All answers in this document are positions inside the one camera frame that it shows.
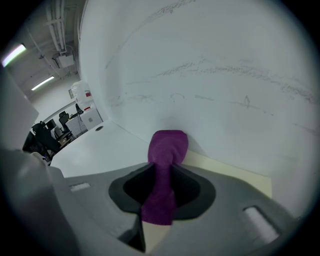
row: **purple cloth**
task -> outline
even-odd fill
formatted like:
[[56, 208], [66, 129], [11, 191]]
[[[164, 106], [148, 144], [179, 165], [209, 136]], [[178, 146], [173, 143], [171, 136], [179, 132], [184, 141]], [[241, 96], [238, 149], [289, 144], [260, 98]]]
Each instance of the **purple cloth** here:
[[176, 209], [170, 185], [171, 164], [181, 164], [188, 150], [188, 137], [181, 130], [159, 130], [151, 139], [148, 162], [155, 166], [155, 184], [141, 208], [144, 222], [171, 225]]

